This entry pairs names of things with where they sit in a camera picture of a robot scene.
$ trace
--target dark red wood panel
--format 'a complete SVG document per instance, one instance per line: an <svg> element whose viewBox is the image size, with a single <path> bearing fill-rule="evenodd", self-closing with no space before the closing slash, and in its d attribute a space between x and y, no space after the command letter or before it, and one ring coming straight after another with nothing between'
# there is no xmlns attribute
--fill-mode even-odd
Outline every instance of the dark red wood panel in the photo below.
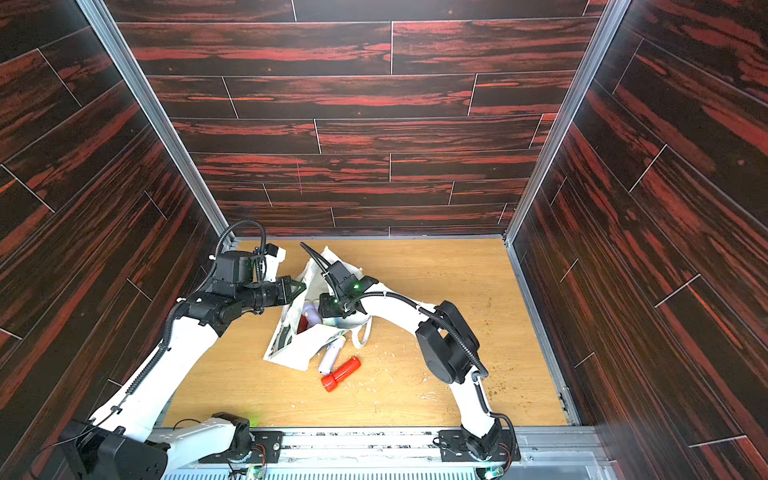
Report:
<svg viewBox="0 0 768 480"><path fill-rule="evenodd" d="M246 202L218 202L230 223L252 220L267 228L271 227L334 227L329 207L259 207Z"/></svg>
<svg viewBox="0 0 768 480"><path fill-rule="evenodd" d="M216 240L211 237L212 231L208 222L199 222L174 267L170 269L160 291L153 298L138 327L128 340L120 359L109 375L110 379L120 384L128 381L147 355L157 346L165 318L176 303L176 299L194 293L192 290L197 287L196 275L200 270L201 254L207 256L214 249Z"/></svg>
<svg viewBox="0 0 768 480"><path fill-rule="evenodd" d="M12 448L24 435L141 259L144 235L161 219L146 197L130 207L0 368L0 419L7 426L0 432L0 448ZM5 458L9 452L3 450Z"/></svg>
<svg viewBox="0 0 768 480"><path fill-rule="evenodd" d="M644 409L656 402L664 406L670 418L657 416L655 422L670 422L664 428L674 429L688 445L739 435L739 426L657 316L642 284L634 281L632 270L609 244L570 180L552 207L592 285L592 296L604 306L601 323L585 330L591 345L606 359L607 369L616 369L612 378L626 376L629 382L636 375L641 381L625 395ZM632 369L637 371L626 372L626 365L635 362L637 368Z"/></svg>
<svg viewBox="0 0 768 480"><path fill-rule="evenodd" d="M444 227L390 227L389 235L501 235L506 228L493 225L446 225Z"/></svg>
<svg viewBox="0 0 768 480"><path fill-rule="evenodd" d="M210 181L208 188L219 205L243 205L244 207L272 207L262 183L230 184Z"/></svg>
<svg viewBox="0 0 768 480"><path fill-rule="evenodd" d="M768 224L768 106L643 42L615 96L723 192Z"/></svg>
<svg viewBox="0 0 768 480"><path fill-rule="evenodd" d="M173 218L177 209L191 195L191 190L171 158L166 157L164 163L165 168L161 174L147 186L147 195L164 217Z"/></svg>
<svg viewBox="0 0 768 480"><path fill-rule="evenodd" d="M8 39L0 49L0 62L88 26L71 0L6 0L0 17L0 37Z"/></svg>
<svg viewBox="0 0 768 480"><path fill-rule="evenodd" d="M0 326L24 336L163 166L163 144L146 130L0 271ZM24 282L13 279L24 278Z"/></svg>
<svg viewBox="0 0 768 480"><path fill-rule="evenodd" d="M470 115L546 114L558 111L575 71L479 74Z"/></svg>
<svg viewBox="0 0 768 480"><path fill-rule="evenodd" d="M266 187L276 207L398 207L448 205L451 182L272 184Z"/></svg>
<svg viewBox="0 0 768 480"><path fill-rule="evenodd" d="M131 284L123 283L104 314L97 318L91 335L77 355L71 362L65 362L64 366L68 364L69 367L4 465L2 474L7 475L6 478L22 478L36 452L57 442L70 419L88 419L101 398L108 373L149 303ZM48 449L38 456L35 472L47 470L42 466L49 457L52 461L57 458L53 452L54 449Z"/></svg>
<svg viewBox="0 0 768 480"><path fill-rule="evenodd" d="M568 183L631 269L651 305L693 278L696 269L643 212L574 126L563 140L558 161Z"/></svg>
<svg viewBox="0 0 768 480"><path fill-rule="evenodd" d="M121 23L150 75L389 74L391 24Z"/></svg>
<svg viewBox="0 0 768 480"><path fill-rule="evenodd" d="M153 230L143 239L142 247L146 253L129 277L150 298L154 298L160 291L170 269L201 220L202 215L193 214L196 207L197 201L189 192L179 211L161 229Z"/></svg>
<svg viewBox="0 0 768 480"><path fill-rule="evenodd" d="M632 196L768 345L766 229L668 148Z"/></svg>
<svg viewBox="0 0 768 480"><path fill-rule="evenodd" d="M147 80L169 117L237 118L221 77L149 76Z"/></svg>
<svg viewBox="0 0 768 480"><path fill-rule="evenodd" d="M206 182L296 183L298 155L198 154L192 160Z"/></svg>
<svg viewBox="0 0 768 480"><path fill-rule="evenodd" d="M396 22L392 73L574 70L596 18Z"/></svg>
<svg viewBox="0 0 768 480"><path fill-rule="evenodd" d="M240 118L465 117L475 76L233 77L226 81Z"/></svg>
<svg viewBox="0 0 768 480"><path fill-rule="evenodd" d="M507 2L505 0L393 0L356 2L354 0L293 0L299 22L352 22L381 20L471 20L473 18L575 17L584 11L584 0L544 0Z"/></svg>
<svg viewBox="0 0 768 480"><path fill-rule="evenodd" d="M238 228L239 235L244 237L258 237L258 229L244 227ZM302 228L302 227L272 227L266 232L273 237L386 237L389 234L387 227L370 228Z"/></svg>
<svg viewBox="0 0 768 480"><path fill-rule="evenodd" d="M392 181L492 180L531 176L539 149L392 154Z"/></svg>
<svg viewBox="0 0 768 480"><path fill-rule="evenodd" d="M587 8L584 10L585 17L599 17L603 15L605 7L608 5L608 0L589 0Z"/></svg>
<svg viewBox="0 0 768 480"><path fill-rule="evenodd" d="M544 147L544 142L547 141L547 137L549 137L549 131L552 129L552 125L554 125L554 120L557 118L557 116L557 114L543 114L541 116L541 121L536 127L536 132L531 139L531 144L528 145L529 148Z"/></svg>
<svg viewBox="0 0 768 480"><path fill-rule="evenodd" d="M106 0L116 22L293 22L290 0Z"/></svg>
<svg viewBox="0 0 768 480"><path fill-rule="evenodd" d="M325 153L483 151L528 148L538 115L397 120L318 120Z"/></svg>
<svg viewBox="0 0 768 480"><path fill-rule="evenodd" d="M139 104L121 82L5 166L58 210L146 124Z"/></svg>
<svg viewBox="0 0 768 480"><path fill-rule="evenodd" d="M40 52L81 105L122 79L91 27L46 45Z"/></svg>
<svg viewBox="0 0 768 480"><path fill-rule="evenodd" d="M768 478L768 463L749 439L702 445L690 450L711 478L723 480L764 480Z"/></svg>
<svg viewBox="0 0 768 480"><path fill-rule="evenodd" d="M298 155L302 185L319 182L374 182L389 180L389 156L375 154Z"/></svg>
<svg viewBox="0 0 768 480"><path fill-rule="evenodd" d="M316 154L315 124L306 120L172 119L189 151L226 154Z"/></svg>
<svg viewBox="0 0 768 480"><path fill-rule="evenodd" d="M339 227L419 227L498 225L504 204L432 207L341 207L333 210Z"/></svg>
<svg viewBox="0 0 768 480"><path fill-rule="evenodd" d="M759 1L635 2L627 23L686 61L768 101L766 6Z"/></svg>
<svg viewBox="0 0 768 480"><path fill-rule="evenodd" d="M517 203L527 184L528 178L455 182L451 205Z"/></svg>
<svg viewBox="0 0 768 480"><path fill-rule="evenodd" d="M0 264L53 215L3 168L0 168L0 211Z"/></svg>
<svg viewBox="0 0 768 480"><path fill-rule="evenodd" d="M640 46L641 41L643 38L632 32L626 25L619 26L611 40L611 45L605 52L603 61L600 62L598 72L594 74L595 81L612 93L624 76L634 51Z"/></svg>
<svg viewBox="0 0 768 480"><path fill-rule="evenodd" d="M40 51L30 51L0 65L0 162L37 140L78 108L77 101Z"/></svg>
<svg viewBox="0 0 768 480"><path fill-rule="evenodd" d="M587 90L574 123L627 190L664 146L596 82Z"/></svg>
<svg viewBox="0 0 768 480"><path fill-rule="evenodd" d="M768 349L701 277L659 313L743 433L768 455Z"/></svg>

